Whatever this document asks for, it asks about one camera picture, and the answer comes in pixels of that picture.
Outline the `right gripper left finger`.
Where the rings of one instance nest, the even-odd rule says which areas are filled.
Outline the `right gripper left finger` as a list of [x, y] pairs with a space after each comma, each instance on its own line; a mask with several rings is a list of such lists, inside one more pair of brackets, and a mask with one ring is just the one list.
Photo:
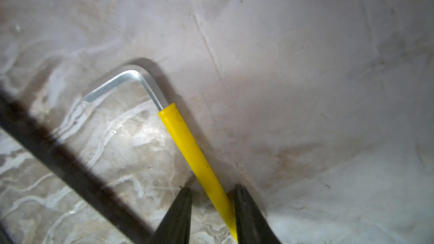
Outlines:
[[182, 187], [149, 240], [150, 244], [188, 244], [191, 233], [192, 190]]

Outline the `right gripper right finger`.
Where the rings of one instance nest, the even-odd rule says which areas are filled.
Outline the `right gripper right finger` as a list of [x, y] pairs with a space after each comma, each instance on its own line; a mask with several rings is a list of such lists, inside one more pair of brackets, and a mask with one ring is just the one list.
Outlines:
[[234, 199], [239, 244], [280, 244], [246, 187], [236, 185]]

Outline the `yellow sleeved hex key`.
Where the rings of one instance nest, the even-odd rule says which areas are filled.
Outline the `yellow sleeved hex key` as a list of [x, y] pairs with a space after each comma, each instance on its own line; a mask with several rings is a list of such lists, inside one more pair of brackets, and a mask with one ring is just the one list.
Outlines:
[[236, 215], [233, 204], [229, 200], [228, 195], [206, 160], [176, 105], [168, 102], [156, 80], [146, 69], [135, 65], [119, 67], [93, 82], [83, 91], [83, 98], [86, 102], [93, 102], [101, 95], [120, 86], [126, 81], [137, 81], [145, 88], [156, 105], [158, 116], [173, 141], [176, 143], [177, 148], [182, 153], [213, 206], [222, 217], [232, 237], [238, 240]]

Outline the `large black hex key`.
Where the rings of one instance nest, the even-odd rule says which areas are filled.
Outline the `large black hex key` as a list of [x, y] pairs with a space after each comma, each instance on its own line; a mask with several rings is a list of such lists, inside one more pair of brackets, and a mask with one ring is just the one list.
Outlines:
[[145, 244], [151, 239], [153, 231], [146, 222], [4, 90], [1, 128], [134, 244]]

